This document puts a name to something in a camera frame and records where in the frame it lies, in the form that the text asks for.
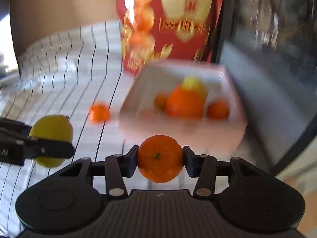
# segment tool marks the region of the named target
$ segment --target lemon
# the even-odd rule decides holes
[[[68,118],[63,115],[48,115],[39,119],[32,127],[29,137],[48,140],[59,140],[71,143],[73,140],[73,127]],[[44,167],[58,167],[64,158],[38,157],[36,162]]]
[[[195,76],[186,77],[183,80],[181,87],[186,90],[197,91],[203,97],[204,100],[206,100],[208,96],[207,88],[204,86],[204,84],[201,82],[201,80],[198,77],[195,77]]]

